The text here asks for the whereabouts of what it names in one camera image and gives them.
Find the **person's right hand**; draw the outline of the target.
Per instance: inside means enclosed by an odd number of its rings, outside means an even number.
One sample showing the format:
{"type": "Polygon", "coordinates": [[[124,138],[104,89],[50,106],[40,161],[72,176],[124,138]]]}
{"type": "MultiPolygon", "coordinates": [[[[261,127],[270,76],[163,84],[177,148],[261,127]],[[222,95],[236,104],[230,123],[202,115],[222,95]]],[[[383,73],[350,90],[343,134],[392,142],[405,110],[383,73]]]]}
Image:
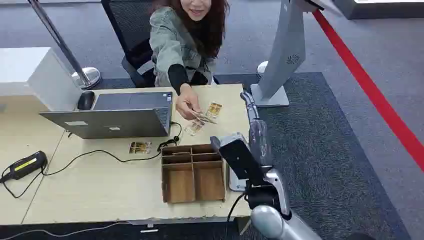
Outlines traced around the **person's right hand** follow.
{"type": "Polygon", "coordinates": [[[188,83],[182,84],[179,90],[180,95],[175,103],[176,110],[185,120],[194,120],[196,116],[193,112],[202,112],[198,95],[188,83]]]}

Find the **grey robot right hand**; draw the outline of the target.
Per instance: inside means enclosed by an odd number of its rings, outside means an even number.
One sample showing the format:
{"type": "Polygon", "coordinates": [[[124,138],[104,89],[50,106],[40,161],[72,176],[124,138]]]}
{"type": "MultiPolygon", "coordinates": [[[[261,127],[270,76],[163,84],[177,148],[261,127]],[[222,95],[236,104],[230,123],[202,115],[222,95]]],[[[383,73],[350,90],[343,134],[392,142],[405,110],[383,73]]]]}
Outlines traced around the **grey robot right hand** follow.
{"type": "Polygon", "coordinates": [[[273,165],[273,153],[268,141],[268,128],[265,121],[260,119],[259,112],[253,96],[244,91],[240,97],[245,101],[249,119],[249,148],[254,159],[261,166],[273,165]]]}

